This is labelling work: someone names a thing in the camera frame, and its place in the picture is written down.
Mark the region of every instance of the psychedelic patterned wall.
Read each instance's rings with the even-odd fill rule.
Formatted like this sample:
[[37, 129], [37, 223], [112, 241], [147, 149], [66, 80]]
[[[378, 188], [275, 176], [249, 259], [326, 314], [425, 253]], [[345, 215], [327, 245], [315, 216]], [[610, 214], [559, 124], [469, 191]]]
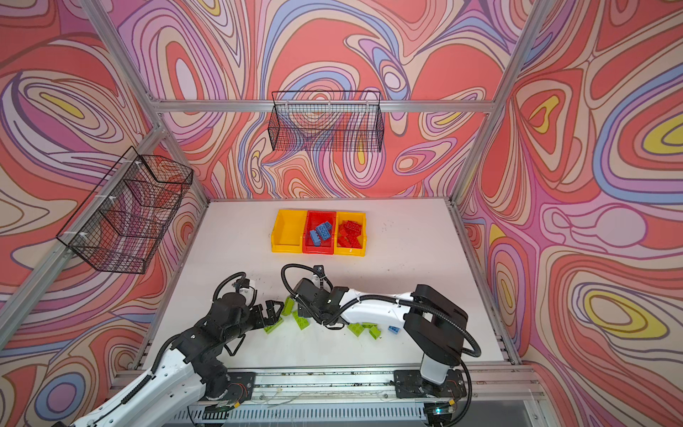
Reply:
[[69, 424], [128, 369], [199, 219], [188, 192], [145, 275], [99, 273], [75, 258], [0, 351], [0, 427]]
[[[529, 8], [524, 1], [136, 0], [115, 3], [109, 16], [160, 99], [370, 88], [391, 100], [484, 100]], [[165, 120], [211, 198], [442, 197], [482, 117], [386, 115], [381, 154], [273, 153], [263, 113]]]
[[523, 0], [106, 4], [159, 99], [269, 99], [272, 90], [319, 85], [375, 87], [396, 100], [476, 87], [478, 99], [492, 99], [530, 8]]
[[382, 152], [273, 152], [266, 113], [167, 113], [209, 198], [444, 197], [481, 113], [407, 113]]
[[0, 307], [149, 124], [74, 2], [0, 5]]
[[[150, 124], [77, 0], [0, 5], [0, 309]], [[0, 352], [0, 426], [51, 426], [104, 400], [132, 361], [198, 218], [190, 192], [144, 276], [74, 258]]]
[[558, 1], [459, 196], [566, 426], [683, 425], [683, 3]]

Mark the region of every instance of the storage bin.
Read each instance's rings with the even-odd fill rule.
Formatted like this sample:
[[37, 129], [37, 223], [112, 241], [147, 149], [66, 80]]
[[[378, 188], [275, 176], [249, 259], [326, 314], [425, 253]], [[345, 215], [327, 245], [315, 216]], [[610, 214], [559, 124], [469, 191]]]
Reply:
[[275, 218], [270, 248], [273, 252], [301, 253], [307, 210], [281, 209]]
[[[355, 221], [361, 224], [363, 229], [361, 230], [361, 235], [358, 240], [362, 248], [357, 249], [353, 247], [342, 247], [337, 244], [337, 237], [339, 236], [339, 227], [342, 226], [344, 221]], [[337, 212], [337, 227], [333, 228], [335, 230], [335, 255], [353, 255], [353, 256], [365, 256], [365, 248], [367, 247], [367, 234], [365, 233], [365, 213], [364, 212]]]
[[[330, 237], [327, 240], [320, 242], [320, 246], [315, 246], [311, 238], [311, 230], [315, 230], [320, 224], [325, 221], [332, 224]], [[323, 253], [326, 255], [334, 255], [335, 253], [335, 235], [336, 235], [337, 213], [333, 210], [309, 210], [306, 216], [306, 226], [303, 230], [303, 253]]]

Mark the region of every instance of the wire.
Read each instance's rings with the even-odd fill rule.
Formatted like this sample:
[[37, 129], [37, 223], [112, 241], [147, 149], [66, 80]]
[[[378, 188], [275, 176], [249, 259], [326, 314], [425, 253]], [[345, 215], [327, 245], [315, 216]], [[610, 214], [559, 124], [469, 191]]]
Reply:
[[258, 295], [258, 291], [252, 285], [249, 285], [249, 287], [252, 289], [252, 291], [254, 291], [254, 293], [251, 295], [251, 302], [249, 303], [249, 308], [251, 309], [254, 304], [256, 304], [256, 295]]
[[213, 302], [216, 302], [216, 301], [218, 300], [218, 294], [221, 293], [223, 287], [224, 287], [225, 285], [227, 285], [228, 283], [230, 283], [231, 281], [237, 279], [238, 277], [239, 277], [240, 279], [244, 279], [244, 278], [247, 277], [247, 274], [246, 274], [244, 271], [241, 271], [241, 272], [235, 273], [235, 274], [231, 275], [230, 277], [228, 277], [227, 279], [223, 280], [223, 281], [216, 287], [216, 290], [214, 291], [214, 296], [213, 296], [213, 300], [212, 300], [212, 301], [213, 301]]
[[239, 350], [240, 347], [242, 346], [242, 343], [245, 341], [245, 337], [246, 337], [245, 334], [242, 334], [242, 335], [240, 335], [240, 336], [238, 337], [238, 338], [242, 338], [242, 339], [240, 340], [240, 343], [237, 344], [237, 347], [235, 347], [235, 350], [234, 350], [234, 351], [231, 351], [231, 350], [227, 347], [227, 342], [226, 342], [225, 344], [223, 344], [223, 347], [227, 350], [227, 354], [229, 354], [230, 357], [233, 357], [234, 355], [237, 354], [237, 350]]
[[[286, 264], [285, 266], [282, 267], [282, 270], [280, 270], [280, 278], [282, 278], [282, 284], [285, 286], [285, 289], [287, 292], [292, 295], [292, 299], [295, 300], [300, 307], [303, 307], [308, 314], [316, 321], [318, 324], [322, 324], [322, 319], [313, 312], [313, 310], [310, 308], [308, 303], [304, 301], [302, 298], [299, 297], [297, 293], [295, 293], [290, 286], [290, 284], [287, 282], [287, 277], [285, 277], [285, 272], [287, 271], [288, 268], [301, 268], [303, 270], [310, 271], [313, 274], [317, 274], [317, 271], [309, 266], [303, 265], [303, 264]], [[332, 282], [330, 279], [327, 278], [327, 276], [323, 277], [323, 279], [327, 282], [327, 284], [330, 286], [330, 289], [334, 289], [334, 286], [332, 286]]]
[[462, 408], [462, 412], [458, 414], [455, 419], [451, 420], [447, 424], [441, 425], [441, 427], [450, 427], [456, 425], [460, 420], [465, 416], [467, 413], [467, 410], [470, 407], [470, 404], [472, 403], [472, 377], [469, 374], [469, 370], [465, 366], [464, 362], [461, 360], [460, 365], [462, 366], [462, 370], [465, 373], [465, 376], [467, 377], [467, 400], [465, 400], [465, 406]]
[[187, 416], [190, 417], [190, 422], [194, 427], [197, 427], [197, 423], [195, 423], [195, 420], [192, 419], [192, 413], [190, 412], [190, 405], [187, 406]]
[[156, 369], [159, 367], [159, 364], [161, 363], [161, 357], [163, 356], [164, 352], [166, 351], [166, 348], [176, 340], [176, 338], [180, 337], [180, 334], [177, 333], [174, 336], [170, 337], [168, 340], [166, 340], [163, 344], [161, 344], [161, 348], [156, 354], [156, 357], [154, 358], [154, 363], [152, 364], [152, 368], [150, 369], [153, 374], [156, 373]]
[[463, 348], [462, 352], [465, 355], [472, 356], [472, 357], [479, 357], [482, 355], [482, 348], [479, 347], [479, 344], [477, 341], [470, 335], [467, 331], [465, 331], [463, 328], [460, 327], [452, 318], [451, 316], [448, 316], [446, 313], [442, 312], [441, 310], [438, 310], [436, 308], [430, 307], [429, 305], [423, 304], [423, 303], [417, 303], [415, 301], [408, 301], [405, 299], [395, 299], [391, 297], [387, 297], [385, 295], [362, 295], [361, 297], [357, 299], [353, 299], [344, 306], [342, 306], [339, 310], [337, 310], [336, 313], [332, 315], [332, 317], [328, 320], [325, 320], [323, 322], [324, 325], [330, 325], [334, 324], [337, 319], [344, 313], [349, 307], [351, 307], [354, 304], [357, 304], [362, 301], [367, 301], [367, 300], [376, 300], [376, 301], [384, 301], [392, 304], [398, 304], [398, 305], [405, 305], [407, 307], [415, 308], [418, 310], [421, 310], [423, 312], [431, 313], [433, 316], [436, 316], [440, 318], [441, 320], [444, 320], [445, 322], [448, 322], [453, 328], [455, 328], [456, 331], [460, 335], [462, 335], [467, 342], [472, 346], [472, 350], [469, 348]]

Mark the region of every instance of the black wire basket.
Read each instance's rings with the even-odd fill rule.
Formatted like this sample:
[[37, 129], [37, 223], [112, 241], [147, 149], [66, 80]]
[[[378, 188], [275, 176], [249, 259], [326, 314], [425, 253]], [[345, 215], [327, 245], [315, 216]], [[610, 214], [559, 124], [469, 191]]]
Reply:
[[97, 271], [144, 274], [192, 179], [185, 165], [138, 154], [70, 241], [57, 238]]
[[273, 151], [382, 151], [378, 91], [277, 91], [272, 97], [268, 136]]

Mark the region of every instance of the red storage bin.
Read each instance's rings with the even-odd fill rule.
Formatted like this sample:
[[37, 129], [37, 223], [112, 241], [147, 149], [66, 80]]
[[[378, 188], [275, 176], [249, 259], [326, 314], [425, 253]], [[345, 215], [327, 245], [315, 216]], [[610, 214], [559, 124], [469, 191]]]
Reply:
[[[311, 230], [315, 230], [320, 224], [329, 222], [332, 224], [330, 230], [331, 238], [320, 242], [320, 246], [313, 244]], [[303, 230], [303, 253], [325, 253], [333, 255], [335, 253], [335, 231], [337, 229], [337, 213], [330, 210], [309, 210], [306, 215], [306, 226]]]

